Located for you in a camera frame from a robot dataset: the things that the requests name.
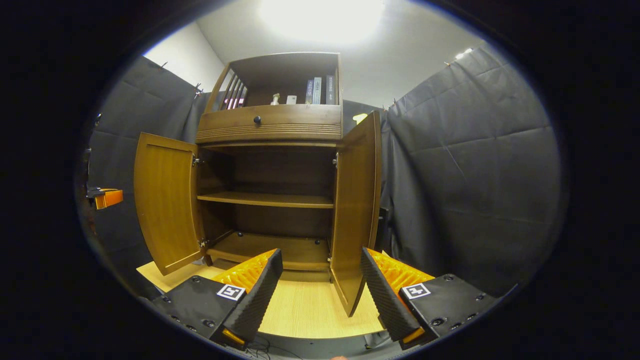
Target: black curtain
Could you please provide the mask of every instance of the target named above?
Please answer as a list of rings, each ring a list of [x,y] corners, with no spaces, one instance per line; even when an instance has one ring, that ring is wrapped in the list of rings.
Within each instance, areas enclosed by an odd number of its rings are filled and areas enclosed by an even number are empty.
[[[562,196],[556,136],[527,81],[484,45],[383,119],[385,248],[499,296],[550,252]]]
[[[140,57],[106,99],[99,125],[90,140],[89,186],[123,190],[124,200],[95,215],[104,255],[137,295],[158,292],[136,268],[152,260],[142,237],[133,197],[133,166],[141,132],[195,141],[196,89],[186,81]]]

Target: bookshelf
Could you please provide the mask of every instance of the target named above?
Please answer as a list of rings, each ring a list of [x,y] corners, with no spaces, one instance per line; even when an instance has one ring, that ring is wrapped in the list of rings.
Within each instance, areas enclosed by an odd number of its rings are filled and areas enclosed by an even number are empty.
[[[327,76],[335,104],[326,104]],[[323,79],[321,103],[305,104],[316,77]],[[239,263],[279,248],[285,271],[301,281],[330,279],[353,314],[363,285],[360,252],[376,237],[380,115],[369,114],[343,137],[340,77],[335,53],[232,61],[195,144],[141,134],[134,197],[162,274],[201,257],[209,265]],[[273,94],[279,105],[270,105]],[[298,103],[286,104],[288,95]]]

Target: cabinet door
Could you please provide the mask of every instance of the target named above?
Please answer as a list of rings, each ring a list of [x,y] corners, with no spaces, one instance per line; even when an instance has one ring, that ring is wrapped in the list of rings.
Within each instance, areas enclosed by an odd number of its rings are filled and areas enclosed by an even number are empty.
[[[140,229],[163,275],[200,257],[201,228],[196,199],[198,147],[141,133],[133,173]]]
[[[373,248],[376,239],[380,142],[380,114],[373,112],[344,137],[337,152],[331,272],[348,316],[353,316],[364,288],[360,271],[362,247]]]

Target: drawer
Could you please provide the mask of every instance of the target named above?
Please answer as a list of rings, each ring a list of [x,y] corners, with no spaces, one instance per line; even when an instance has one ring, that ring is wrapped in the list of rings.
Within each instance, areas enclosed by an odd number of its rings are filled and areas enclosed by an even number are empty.
[[[249,106],[204,113],[196,143],[237,140],[340,140],[342,106],[292,104]]]

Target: cabinet shelf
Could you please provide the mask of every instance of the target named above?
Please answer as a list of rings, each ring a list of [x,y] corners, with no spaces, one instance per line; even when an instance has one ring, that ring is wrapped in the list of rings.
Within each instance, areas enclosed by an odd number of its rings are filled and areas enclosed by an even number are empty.
[[[231,204],[276,206],[279,208],[333,209],[331,199],[314,195],[218,192],[208,195],[198,195],[198,200],[227,202]]]
[[[329,246],[324,239],[269,236],[238,232],[229,234],[210,249],[214,258],[241,263],[271,249],[282,250],[282,264],[288,270],[329,269]]]

